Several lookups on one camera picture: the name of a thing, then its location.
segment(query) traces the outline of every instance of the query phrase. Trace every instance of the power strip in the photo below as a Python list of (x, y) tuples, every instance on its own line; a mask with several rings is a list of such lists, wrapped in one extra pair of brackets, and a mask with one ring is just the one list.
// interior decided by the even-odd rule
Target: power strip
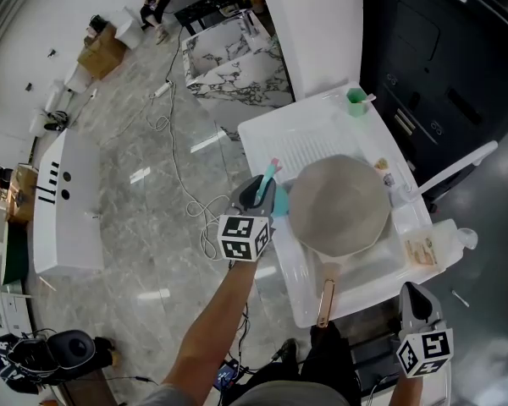
[(160, 87), (157, 91), (154, 92), (154, 97), (159, 98), (162, 96), (165, 92), (167, 92), (169, 89), (171, 89), (171, 86), (173, 85), (172, 81), (167, 80), (165, 84)]

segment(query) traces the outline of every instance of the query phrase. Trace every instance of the faucet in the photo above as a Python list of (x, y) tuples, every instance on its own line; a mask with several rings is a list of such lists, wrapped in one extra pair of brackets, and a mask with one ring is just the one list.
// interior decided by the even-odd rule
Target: faucet
[(252, 22), (251, 13), (248, 10), (242, 10), (239, 14), (239, 18), (243, 19), (243, 22), (245, 23), (245, 29), (248, 33), (248, 36), (254, 37), (256, 36), (259, 31), (254, 26), (254, 23)]
[(490, 141), (488, 144), (479, 147), (474, 152), (469, 153), (459, 161), (453, 163), (448, 168), (446, 168), (433, 178), (429, 179), (421, 187), (414, 190), (412, 190), (411, 185), (406, 182), (406, 177), (400, 170), (400, 174), (402, 175), (402, 178), (405, 180), (405, 184), (401, 185), (396, 191), (391, 193), (390, 195), (391, 205), (394, 208), (397, 208), (405, 205), (406, 203), (412, 203), (418, 200), (425, 191), (433, 188), (434, 185), (436, 184), (440, 184), (440, 182), (449, 178), (450, 176), (453, 176), (457, 172), (460, 172), (463, 168), (471, 164), (474, 164), (476, 167), (479, 166), (480, 162), (482, 162), (482, 160), (486, 156), (493, 153), (496, 150), (497, 146), (498, 143), (496, 141)]

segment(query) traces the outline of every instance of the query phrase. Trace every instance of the cup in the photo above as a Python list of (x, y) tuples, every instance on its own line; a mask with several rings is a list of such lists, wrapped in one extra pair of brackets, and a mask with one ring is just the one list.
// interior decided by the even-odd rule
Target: cup
[(359, 118), (367, 112), (367, 104), (361, 102), (367, 99), (367, 93), (362, 88), (353, 87), (346, 92), (346, 98), (348, 99), (348, 113)]

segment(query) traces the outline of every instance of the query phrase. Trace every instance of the white sink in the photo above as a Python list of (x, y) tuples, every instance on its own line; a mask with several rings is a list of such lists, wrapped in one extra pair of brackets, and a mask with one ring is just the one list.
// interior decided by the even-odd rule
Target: white sink
[(239, 123), (292, 102), (279, 45), (252, 11), (186, 39), (182, 47), (186, 86), (232, 139)]
[[(281, 108), (239, 127), (252, 175), (265, 173), (271, 160), (280, 160), (283, 169), (275, 176), (278, 184), (289, 188), (299, 172), (311, 162), (343, 154), (374, 165), (385, 158), (393, 185), (404, 183), (402, 174), (415, 185), (405, 158), (373, 106), (365, 116), (353, 118), (346, 112), (345, 94), (350, 83)], [(355, 313), (396, 296), (405, 281), (422, 283), (448, 265), (420, 266), (405, 257), (399, 235), (430, 226), (423, 200), (394, 209), (378, 242), (368, 250), (343, 261), (335, 284), (331, 318)], [(318, 256), (293, 235), (288, 218), (274, 220), (273, 236), (279, 263), (299, 327), (316, 323), (322, 294), (322, 264)]]

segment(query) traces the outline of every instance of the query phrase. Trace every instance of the fiducial marker cube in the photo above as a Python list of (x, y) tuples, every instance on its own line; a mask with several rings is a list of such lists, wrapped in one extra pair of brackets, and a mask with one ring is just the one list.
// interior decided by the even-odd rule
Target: fiducial marker cube
[(436, 373), (453, 355), (454, 336), (451, 329), (408, 334), (397, 350), (406, 377)]
[(266, 217), (220, 216), (218, 244), (224, 259), (256, 261), (270, 238)]

